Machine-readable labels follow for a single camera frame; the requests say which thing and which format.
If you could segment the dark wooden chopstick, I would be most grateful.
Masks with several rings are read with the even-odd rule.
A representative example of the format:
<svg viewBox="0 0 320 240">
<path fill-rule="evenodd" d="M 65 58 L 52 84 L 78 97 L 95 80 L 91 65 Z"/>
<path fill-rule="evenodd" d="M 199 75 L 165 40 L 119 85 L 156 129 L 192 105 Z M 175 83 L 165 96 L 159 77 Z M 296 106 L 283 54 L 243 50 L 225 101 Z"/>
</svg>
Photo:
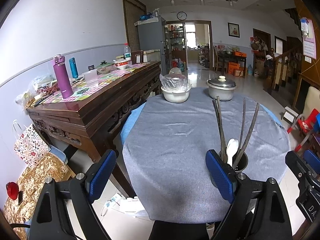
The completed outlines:
<svg viewBox="0 0 320 240">
<path fill-rule="evenodd" d="M 242 109 L 242 122 L 241 122 L 241 131 L 240 131 L 240 139 L 239 139 L 239 147 L 238 153 L 240 152 L 241 143 L 243 139 L 244 126 L 245 126 L 245 115 L 246 115 L 246 98 L 243 99 L 243 109 Z"/>
<path fill-rule="evenodd" d="M 219 100 L 216 100 L 216 99 L 213 99 L 212 102 L 215 109 L 217 125 L 218 125 L 219 135 L 220 135 L 220 158 L 223 162 L 225 162 L 226 161 L 226 144 L 225 144 L 225 136 L 223 133 L 221 111 L 219 109 L 220 102 Z"/>
<path fill-rule="evenodd" d="M 255 123 L 256 123 L 256 120 L 257 120 L 257 117 L 258 117 L 259 108 L 260 108 L 260 104 L 257 102 L 257 105 L 255 107 L 255 111 L 254 111 L 254 114 L 253 114 L 253 119 L 251 121 L 249 130 L 248 130 L 247 135 L 245 137 L 244 143 L 240 148 L 240 152 L 236 153 L 236 159 L 235 159 L 235 161 L 233 161 L 232 168 L 236 168 L 236 166 L 238 165 L 240 159 L 242 158 L 243 153 L 245 152 L 245 150 L 247 148 L 247 145 L 249 143 L 249 140 L 250 140 L 252 132 L 253 132 L 253 128 L 255 126 Z"/>
<path fill-rule="evenodd" d="M 219 131 L 220 131 L 220 158 L 224 163 L 227 163 L 227 154 L 226 154 L 226 142 L 225 142 L 225 135 L 223 131 L 223 124 L 222 124 L 222 113 L 221 113 L 221 105 L 220 105 L 220 97 L 217 96 L 217 110 L 218 110 L 218 118 L 219 118 Z"/>
</svg>

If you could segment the grey metal utensil holder cup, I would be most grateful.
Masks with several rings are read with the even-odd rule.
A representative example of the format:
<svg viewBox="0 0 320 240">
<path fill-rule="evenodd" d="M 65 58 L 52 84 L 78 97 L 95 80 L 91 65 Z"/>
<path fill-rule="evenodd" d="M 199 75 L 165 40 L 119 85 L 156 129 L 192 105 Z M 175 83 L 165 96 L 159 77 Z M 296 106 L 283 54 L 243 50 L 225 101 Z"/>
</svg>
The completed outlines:
<svg viewBox="0 0 320 240">
<path fill-rule="evenodd" d="M 234 171 L 236 173 L 240 173 L 247 167 L 247 165 L 248 165 L 248 157 L 247 157 L 246 153 L 243 153 L 242 158 L 240 159 L 236 168 L 234 168 Z M 210 175 L 210 179 L 211 179 L 211 182 L 214 185 L 214 187 L 217 187 L 217 185 L 211 175 Z"/>
</svg>

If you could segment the white plastic spoon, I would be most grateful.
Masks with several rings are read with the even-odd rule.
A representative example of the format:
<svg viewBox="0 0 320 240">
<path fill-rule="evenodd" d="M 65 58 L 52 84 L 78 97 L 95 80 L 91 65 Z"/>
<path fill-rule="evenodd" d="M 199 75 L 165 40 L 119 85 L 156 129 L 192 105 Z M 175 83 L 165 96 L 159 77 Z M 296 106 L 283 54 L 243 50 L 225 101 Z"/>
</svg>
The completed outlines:
<svg viewBox="0 0 320 240">
<path fill-rule="evenodd" d="M 226 147 L 227 164 L 229 164 L 230 166 L 233 165 L 233 156 L 237 153 L 238 148 L 239 148 L 238 140 L 230 139 Z"/>
</svg>

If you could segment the blue cloth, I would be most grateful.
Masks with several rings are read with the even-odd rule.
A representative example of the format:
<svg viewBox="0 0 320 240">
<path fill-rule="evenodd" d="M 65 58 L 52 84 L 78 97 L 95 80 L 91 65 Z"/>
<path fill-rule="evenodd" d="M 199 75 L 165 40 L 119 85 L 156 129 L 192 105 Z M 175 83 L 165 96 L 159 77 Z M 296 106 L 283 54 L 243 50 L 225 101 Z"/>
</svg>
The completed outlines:
<svg viewBox="0 0 320 240">
<path fill-rule="evenodd" d="M 318 113 L 316 115 L 316 121 L 315 121 L 315 124 L 313 126 L 313 129 L 316 133 L 319 133 L 320 132 L 320 113 Z"/>
</svg>

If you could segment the red plastic child chair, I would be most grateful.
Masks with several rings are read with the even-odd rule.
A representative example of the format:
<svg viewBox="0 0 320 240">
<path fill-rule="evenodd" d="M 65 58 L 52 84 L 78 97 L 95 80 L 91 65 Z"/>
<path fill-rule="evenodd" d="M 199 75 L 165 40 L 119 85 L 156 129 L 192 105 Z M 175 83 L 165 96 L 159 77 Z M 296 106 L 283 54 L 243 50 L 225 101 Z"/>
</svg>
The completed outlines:
<svg viewBox="0 0 320 240">
<path fill-rule="evenodd" d="M 315 133 L 313 126 L 315 124 L 316 121 L 316 115 L 319 112 L 314 109 L 311 114 L 309 115 L 308 118 L 304 118 L 302 116 L 302 114 L 300 114 L 299 116 L 296 117 L 296 119 L 294 120 L 293 124 L 288 128 L 287 133 L 290 134 L 293 130 L 293 128 L 298 125 L 298 127 L 300 128 L 300 131 L 305 135 L 304 139 L 302 140 L 302 142 L 300 142 L 294 149 L 295 152 L 298 152 L 302 146 L 308 141 L 309 137 Z"/>
</svg>

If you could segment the dark carved wooden sideboard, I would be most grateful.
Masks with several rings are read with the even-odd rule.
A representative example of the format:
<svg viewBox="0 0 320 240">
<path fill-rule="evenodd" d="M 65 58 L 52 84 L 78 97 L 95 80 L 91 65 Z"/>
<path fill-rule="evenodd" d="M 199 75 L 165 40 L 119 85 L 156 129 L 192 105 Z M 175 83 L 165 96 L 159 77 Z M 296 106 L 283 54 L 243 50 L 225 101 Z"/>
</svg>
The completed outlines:
<svg viewBox="0 0 320 240">
<path fill-rule="evenodd" d="M 160 94 L 160 62 L 153 61 L 99 89 L 85 100 L 29 107 L 35 128 L 83 150 L 97 163 L 113 143 L 132 110 L 151 93 Z"/>
</svg>

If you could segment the red round object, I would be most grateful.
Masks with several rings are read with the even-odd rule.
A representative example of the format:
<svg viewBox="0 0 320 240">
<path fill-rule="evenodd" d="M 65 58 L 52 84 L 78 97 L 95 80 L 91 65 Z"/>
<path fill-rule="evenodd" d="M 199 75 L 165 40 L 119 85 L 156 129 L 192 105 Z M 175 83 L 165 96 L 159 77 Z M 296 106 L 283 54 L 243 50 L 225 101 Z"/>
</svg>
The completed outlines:
<svg viewBox="0 0 320 240">
<path fill-rule="evenodd" d="M 19 187 L 15 182 L 8 182 L 6 184 L 7 195 L 10 199 L 16 200 L 19 194 Z"/>
</svg>

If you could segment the aluminium pot with lid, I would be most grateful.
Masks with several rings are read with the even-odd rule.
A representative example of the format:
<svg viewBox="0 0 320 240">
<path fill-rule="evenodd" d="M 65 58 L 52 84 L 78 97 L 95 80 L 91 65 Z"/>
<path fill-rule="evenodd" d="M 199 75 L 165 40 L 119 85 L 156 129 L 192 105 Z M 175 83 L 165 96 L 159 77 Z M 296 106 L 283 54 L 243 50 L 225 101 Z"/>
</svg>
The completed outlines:
<svg viewBox="0 0 320 240">
<path fill-rule="evenodd" d="M 219 97 L 220 101 L 232 100 L 234 91 L 237 89 L 235 81 L 227 79 L 223 75 L 208 79 L 206 84 L 210 97 L 212 99 Z"/>
</svg>

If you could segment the orange box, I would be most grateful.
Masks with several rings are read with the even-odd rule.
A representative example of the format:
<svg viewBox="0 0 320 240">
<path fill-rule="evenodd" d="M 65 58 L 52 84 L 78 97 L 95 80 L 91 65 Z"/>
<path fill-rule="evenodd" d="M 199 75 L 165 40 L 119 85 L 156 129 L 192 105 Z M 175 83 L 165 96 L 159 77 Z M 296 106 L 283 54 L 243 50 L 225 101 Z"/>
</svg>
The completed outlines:
<svg viewBox="0 0 320 240">
<path fill-rule="evenodd" d="M 234 74 L 234 71 L 239 69 L 240 69 L 239 63 L 235 63 L 235 62 L 228 63 L 228 74 Z"/>
</svg>

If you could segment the small electric fan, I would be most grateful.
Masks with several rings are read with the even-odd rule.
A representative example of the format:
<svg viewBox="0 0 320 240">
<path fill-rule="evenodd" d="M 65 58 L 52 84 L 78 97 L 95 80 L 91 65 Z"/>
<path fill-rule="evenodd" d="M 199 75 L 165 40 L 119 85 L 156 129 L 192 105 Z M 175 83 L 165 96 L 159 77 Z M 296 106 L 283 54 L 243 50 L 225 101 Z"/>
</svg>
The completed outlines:
<svg viewBox="0 0 320 240">
<path fill-rule="evenodd" d="M 172 67 L 171 70 L 169 71 L 169 74 L 178 74 L 178 75 L 181 75 L 182 72 L 181 72 L 180 68 L 178 68 L 178 67 Z"/>
</svg>

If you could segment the dark wooden side table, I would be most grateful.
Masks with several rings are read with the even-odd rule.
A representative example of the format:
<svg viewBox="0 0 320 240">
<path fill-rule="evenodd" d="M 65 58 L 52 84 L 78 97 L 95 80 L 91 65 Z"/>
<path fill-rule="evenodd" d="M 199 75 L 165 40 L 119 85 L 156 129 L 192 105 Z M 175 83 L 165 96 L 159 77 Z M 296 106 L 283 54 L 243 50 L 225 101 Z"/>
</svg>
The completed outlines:
<svg viewBox="0 0 320 240">
<path fill-rule="evenodd" d="M 236 53 L 227 53 L 227 51 L 220 51 L 217 53 L 217 58 L 222 60 L 222 67 L 221 67 L 221 73 L 222 75 L 227 74 L 229 72 L 229 68 L 225 70 L 225 63 L 226 62 L 233 62 L 240 64 L 240 62 L 243 63 L 243 66 L 240 66 L 240 69 L 242 70 L 242 77 L 245 78 L 247 74 L 247 58 L 242 56 L 242 53 L 236 51 Z"/>
</svg>

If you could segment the clear water bottle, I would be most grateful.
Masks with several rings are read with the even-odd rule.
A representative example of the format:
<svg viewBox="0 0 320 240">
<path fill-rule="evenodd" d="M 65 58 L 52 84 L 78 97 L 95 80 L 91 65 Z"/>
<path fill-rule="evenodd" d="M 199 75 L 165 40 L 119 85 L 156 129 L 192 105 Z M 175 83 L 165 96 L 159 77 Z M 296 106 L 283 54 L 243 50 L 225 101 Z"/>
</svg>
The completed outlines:
<svg viewBox="0 0 320 240">
<path fill-rule="evenodd" d="M 131 48 L 128 43 L 125 43 L 124 47 L 124 59 L 131 60 Z"/>
</svg>

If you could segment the framed flower picture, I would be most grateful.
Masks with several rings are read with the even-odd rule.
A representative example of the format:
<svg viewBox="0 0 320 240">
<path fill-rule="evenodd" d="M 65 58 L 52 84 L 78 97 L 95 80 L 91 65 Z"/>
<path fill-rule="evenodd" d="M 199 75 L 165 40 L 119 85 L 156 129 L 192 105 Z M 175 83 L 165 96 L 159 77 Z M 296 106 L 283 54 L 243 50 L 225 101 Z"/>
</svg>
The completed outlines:
<svg viewBox="0 0 320 240">
<path fill-rule="evenodd" d="M 228 35 L 231 37 L 240 37 L 240 28 L 238 24 L 228 23 Z"/>
</svg>

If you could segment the grey refrigerator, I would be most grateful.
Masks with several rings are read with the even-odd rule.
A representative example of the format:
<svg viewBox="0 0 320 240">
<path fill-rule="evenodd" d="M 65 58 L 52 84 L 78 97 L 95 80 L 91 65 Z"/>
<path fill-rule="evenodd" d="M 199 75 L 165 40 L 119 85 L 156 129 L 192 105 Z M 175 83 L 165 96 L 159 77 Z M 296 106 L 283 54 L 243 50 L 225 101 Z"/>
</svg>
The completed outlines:
<svg viewBox="0 0 320 240">
<path fill-rule="evenodd" d="M 170 38 L 165 19 L 161 16 L 153 17 L 135 23 L 138 28 L 140 49 L 159 52 L 162 75 L 167 75 L 172 67 Z"/>
</svg>

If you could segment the wall calendar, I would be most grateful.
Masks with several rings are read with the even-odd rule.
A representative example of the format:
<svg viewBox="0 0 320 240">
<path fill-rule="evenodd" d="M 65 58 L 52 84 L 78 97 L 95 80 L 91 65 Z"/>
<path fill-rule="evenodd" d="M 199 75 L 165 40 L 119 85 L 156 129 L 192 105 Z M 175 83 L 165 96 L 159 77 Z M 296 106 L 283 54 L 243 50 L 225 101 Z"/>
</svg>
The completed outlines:
<svg viewBox="0 0 320 240">
<path fill-rule="evenodd" d="M 303 55 L 311 59 L 316 59 L 316 39 L 312 20 L 305 17 L 301 18 L 300 25 L 303 38 Z"/>
</svg>

